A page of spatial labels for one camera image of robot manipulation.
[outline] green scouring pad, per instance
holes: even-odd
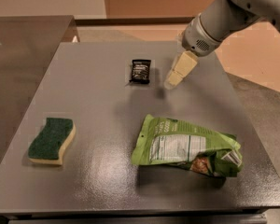
[[[63,154],[75,133],[71,119],[47,118],[44,129],[29,147],[29,159],[36,163],[63,165]]]

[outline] snack bag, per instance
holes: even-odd
[[[232,135],[147,115],[132,164],[169,164],[204,175],[237,176],[243,168],[240,147]]]

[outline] crumpled green packaging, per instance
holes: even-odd
[[[240,147],[230,134],[183,120],[147,115],[132,164],[169,164],[204,175],[237,176],[243,168]]]

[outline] black object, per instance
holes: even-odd
[[[130,82],[149,83],[149,69],[151,60],[133,60],[132,78]]]

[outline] sponge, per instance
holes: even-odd
[[[63,154],[75,133],[76,127],[71,119],[47,118],[44,129],[29,147],[30,161],[63,165]]]
[[[198,62],[198,57],[191,51],[184,51],[180,56],[176,56],[171,70],[164,82],[164,87],[171,90],[176,87],[188,73],[194,69]]]

